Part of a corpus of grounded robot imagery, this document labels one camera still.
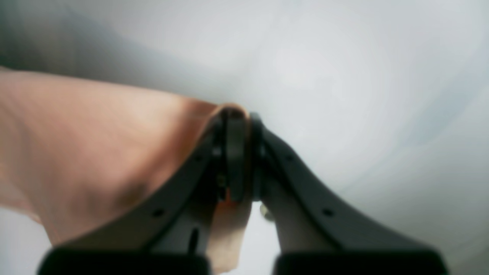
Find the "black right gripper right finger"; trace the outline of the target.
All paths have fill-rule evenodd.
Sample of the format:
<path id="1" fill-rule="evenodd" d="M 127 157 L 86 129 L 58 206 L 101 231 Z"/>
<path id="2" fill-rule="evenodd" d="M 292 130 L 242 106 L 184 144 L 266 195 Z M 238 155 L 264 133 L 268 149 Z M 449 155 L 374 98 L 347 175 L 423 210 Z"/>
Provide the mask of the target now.
<path id="1" fill-rule="evenodd" d="M 447 275 L 436 249 L 377 223 L 328 189 L 250 114 L 252 198 L 275 219 L 275 275 Z"/>

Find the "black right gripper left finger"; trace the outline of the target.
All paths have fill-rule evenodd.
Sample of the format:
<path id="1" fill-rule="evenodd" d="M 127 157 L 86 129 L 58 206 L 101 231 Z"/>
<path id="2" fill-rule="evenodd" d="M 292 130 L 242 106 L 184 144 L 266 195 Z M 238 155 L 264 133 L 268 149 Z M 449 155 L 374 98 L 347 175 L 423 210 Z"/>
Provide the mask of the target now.
<path id="1" fill-rule="evenodd" d="M 209 275 L 210 226 L 218 202 L 246 193 L 247 125 L 221 111 L 178 171 L 124 216 L 56 246 L 40 275 Z"/>

